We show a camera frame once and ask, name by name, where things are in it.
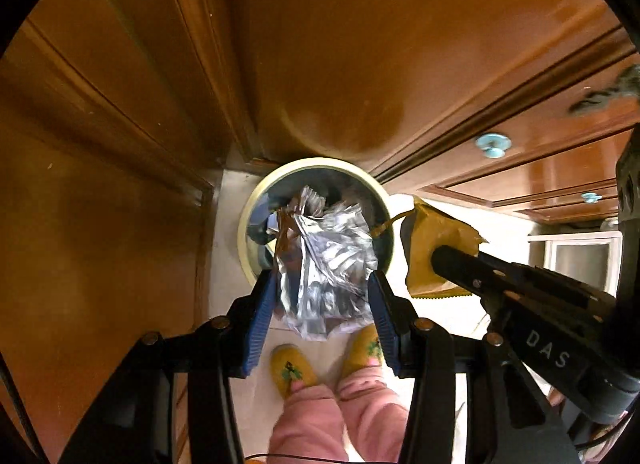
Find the foot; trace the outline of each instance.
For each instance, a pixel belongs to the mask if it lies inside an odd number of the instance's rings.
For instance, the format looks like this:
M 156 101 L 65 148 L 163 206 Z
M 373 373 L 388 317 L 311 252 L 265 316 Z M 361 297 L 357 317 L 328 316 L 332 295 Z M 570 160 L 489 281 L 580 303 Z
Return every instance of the foot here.
M 375 325 L 369 325 L 355 335 L 349 354 L 342 365 L 342 378 L 361 368 L 381 366 L 382 347 L 378 332 Z
M 271 352 L 271 378 L 283 399 L 318 384 L 308 359 L 294 345 L 281 345 Z

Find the black cable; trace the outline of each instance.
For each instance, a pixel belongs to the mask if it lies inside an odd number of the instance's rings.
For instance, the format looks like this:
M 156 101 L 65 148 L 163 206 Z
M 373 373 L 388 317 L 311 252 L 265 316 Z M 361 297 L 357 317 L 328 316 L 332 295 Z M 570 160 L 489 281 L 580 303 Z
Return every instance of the black cable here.
M 290 459 L 300 459 L 300 460 L 315 460 L 316 462 L 333 462 L 336 464 L 353 464 L 348 460 L 333 460 L 333 459 L 321 459 L 317 457 L 303 457 L 302 455 L 288 455 L 286 453 L 256 453 L 254 455 L 249 455 L 248 457 L 244 457 L 244 460 L 255 459 L 258 457 L 287 457 Z M 397 464 L 395 462 L 367 462 L 367 464 Z
M 6 365 L 4 357 L 2 357 L 2 353 L 0 352 L 0 379 L 4 383 L 4 387 L 9 393 L 9 398 L 11 399 L 12 404 L 14 405 L 15 413 L 18 415 L 18 419 L 20 420 L 20 424 L 24 430 L 29 443 L 31 444 L 31 448 L 35 453 L 36 457 L 43 463 L 49 464 L 49 459 L 47 458 L 47 454 L 44 453 L 44 449 L 40 444 L 40 440 L 38 439 L 38 435 L 36 431 L 33 429 L 33 424 L 31 424 L 31 419 L 29 419 L 29 415 L 27 414 L 27 410 L 24 407 L 24 403 L 20 398 L 20 394 L 18 393 L 18 388 L 15 386 L 14 380 L 11 377 L 11 372 L 9 372 L 9 367 Z
M 619 423 L 617 423 L 613 428 L 611 428 L 611 430 L 607 431 L 607 433 L 598 437 L 597 439 L 593 439 L 588 442 L 583 442 L 582 444 L 576 444 L 575 449 L 577 449 L 578 451 L 583 451 L 583 450 L 598 446 L 603 442 L 606 442 L 626 426 L 626 423 L 629 421 L 629 419 L 631 419 L 632 415 L 633 415 L 633 412 L 629 412 L 629 414 L 626 415 L 625 418 L 623 418 Z

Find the white window frame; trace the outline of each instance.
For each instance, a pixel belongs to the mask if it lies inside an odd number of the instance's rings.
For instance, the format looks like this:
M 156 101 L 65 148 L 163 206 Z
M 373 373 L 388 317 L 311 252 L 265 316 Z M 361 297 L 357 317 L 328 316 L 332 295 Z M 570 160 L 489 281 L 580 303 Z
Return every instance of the white window frame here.
M 605 292 L 616 295 L 618 279 L 620 278 L 620 264 L 622 262 L 622 233 L 620 231 L 596 231 L 594 233 L 569 233 L 567 235 L 537 235 L 528 238 L 529 241 L 545 242 L 544 267 L 556 270 L 558 247 L 560 245 L 608 245 L 609 259 L 607 260 L 607 282 Z

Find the pant leg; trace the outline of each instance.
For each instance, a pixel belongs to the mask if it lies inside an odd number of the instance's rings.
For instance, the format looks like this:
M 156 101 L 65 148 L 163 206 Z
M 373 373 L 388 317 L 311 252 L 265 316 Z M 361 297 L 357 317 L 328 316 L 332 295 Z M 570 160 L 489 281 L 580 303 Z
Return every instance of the pant leg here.
M 353 372 L 338 383 L 338 405 L 353 447 L 366 461 L 398 462 L 407 409 L 386 387 L 382 368 Z
M 334 393 L 324 384 L 294 392 L 273 427 L 269 453 L 348 460 L 342 434 L 344 420 Z M 316 464 L 282 457 L 268 457 L 268 464 Z

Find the silver foil bag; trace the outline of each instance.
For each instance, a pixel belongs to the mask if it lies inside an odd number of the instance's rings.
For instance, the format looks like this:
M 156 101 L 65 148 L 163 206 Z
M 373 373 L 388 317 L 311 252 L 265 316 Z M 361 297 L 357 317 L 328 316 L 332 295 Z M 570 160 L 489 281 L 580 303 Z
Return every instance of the silver foil bag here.
M 373 322 L 369 274 L 378 266 L 360 204 L 325 200 L 305 186 L 277 211 L 274 270 L 279 313 L 305 339 L 327 339 Z

